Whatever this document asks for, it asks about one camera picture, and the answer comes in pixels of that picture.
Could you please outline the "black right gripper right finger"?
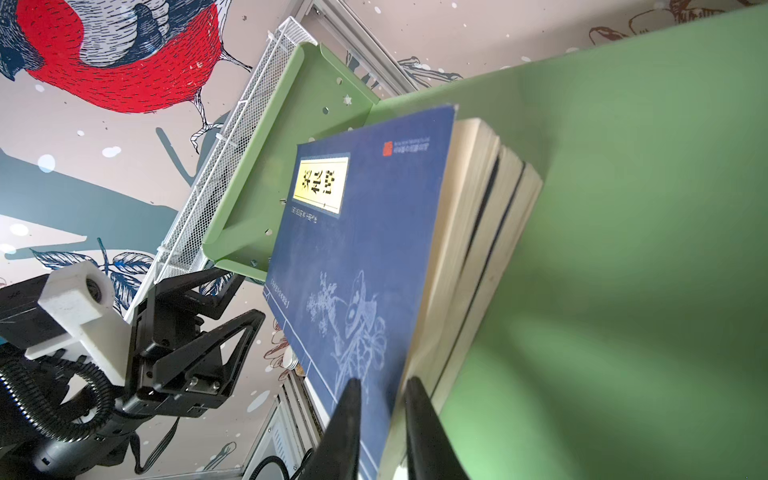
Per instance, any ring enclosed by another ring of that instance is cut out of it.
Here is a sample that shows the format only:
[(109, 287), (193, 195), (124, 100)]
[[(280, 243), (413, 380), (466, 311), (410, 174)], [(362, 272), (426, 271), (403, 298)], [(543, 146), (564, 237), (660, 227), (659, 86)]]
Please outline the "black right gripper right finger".
[(404, 404), (408, 478), (467, 480), (429, 395), (416, 376), (406, 383)]

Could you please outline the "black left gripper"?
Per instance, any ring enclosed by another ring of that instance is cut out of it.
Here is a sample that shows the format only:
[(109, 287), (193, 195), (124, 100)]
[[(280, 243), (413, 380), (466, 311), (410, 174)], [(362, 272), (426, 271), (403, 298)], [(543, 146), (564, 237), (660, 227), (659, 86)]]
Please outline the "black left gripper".
[(200, 417), (233, 390), (266, 318), (252, 309), (215, 328), (245, 277), (217, 267), (160, 281), (137, 308), (118, 408), (131, 417)]

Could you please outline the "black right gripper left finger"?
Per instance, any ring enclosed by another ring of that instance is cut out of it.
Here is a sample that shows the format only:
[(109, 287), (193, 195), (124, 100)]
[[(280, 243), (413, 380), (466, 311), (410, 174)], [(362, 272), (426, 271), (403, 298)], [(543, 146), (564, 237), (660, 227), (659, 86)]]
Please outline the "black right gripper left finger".
[(353, 480), (358, 478), (361, 433), (361, 382), (350, 379), (318, 448), (309, 457), (302, 478)]

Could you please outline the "dark blue book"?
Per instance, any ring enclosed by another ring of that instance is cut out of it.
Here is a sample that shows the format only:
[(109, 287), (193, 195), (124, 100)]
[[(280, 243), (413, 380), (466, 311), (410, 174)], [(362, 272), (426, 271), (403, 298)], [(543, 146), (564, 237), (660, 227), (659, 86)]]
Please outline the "dark blue book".
[(443, 105), (297, 148), (264, 295), (321, 408), (358, 380), (380, 477), (407, 368), (441, 335), (500, 141)]
[(471, 228), (469, 238), (465, 241), (451, 240), (442, 249), (426, 325), (417, 336), (417, 363), (409, 369), (411, 375), (421, 379), (430, 400), (524, 164), (511, 149), (505, 146), (499, 149), (486, 183), (487, 197), (480, 201), (477, 212), (467, 223)]

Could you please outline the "blue book with yellow label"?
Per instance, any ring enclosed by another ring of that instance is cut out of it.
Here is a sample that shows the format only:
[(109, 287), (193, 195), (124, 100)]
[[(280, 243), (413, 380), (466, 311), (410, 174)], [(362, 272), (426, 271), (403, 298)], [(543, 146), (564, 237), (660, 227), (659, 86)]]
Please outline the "blue book with yellow label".
[(493, 239), (490, 253), (483, 264), (481, 276), (473, 291), (458, 336), (452, 344), (446, 364), (431, 394), (432, 405), (437, 413), (442, 411), (452, 391), (472, 342), (534, 209), (542, 184), (542, 179), (535, 168), (525, 163), (513, 198), (510, 200), (507, 212)]

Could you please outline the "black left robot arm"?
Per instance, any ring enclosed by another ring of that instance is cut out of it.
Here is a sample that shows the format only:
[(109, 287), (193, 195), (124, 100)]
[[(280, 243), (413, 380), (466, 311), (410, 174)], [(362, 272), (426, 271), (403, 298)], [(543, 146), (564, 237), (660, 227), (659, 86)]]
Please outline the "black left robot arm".
[(76, 263), (1, 290), (1, 475), (73, 479), (141, 448), (139, 428), (233, 394), (265, 316), (224, 312), (243, 283), (212, 268), (155, 284), (125, 320)]

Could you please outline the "green wooden shelf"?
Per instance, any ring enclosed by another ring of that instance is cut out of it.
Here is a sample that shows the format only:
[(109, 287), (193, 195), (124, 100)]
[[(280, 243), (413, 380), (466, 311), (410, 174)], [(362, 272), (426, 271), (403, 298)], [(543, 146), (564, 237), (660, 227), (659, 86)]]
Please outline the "green wooden shelf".
[(387, 99), (544, 189), (442, 413), (474, 479), (767, 475), (767, 8)]

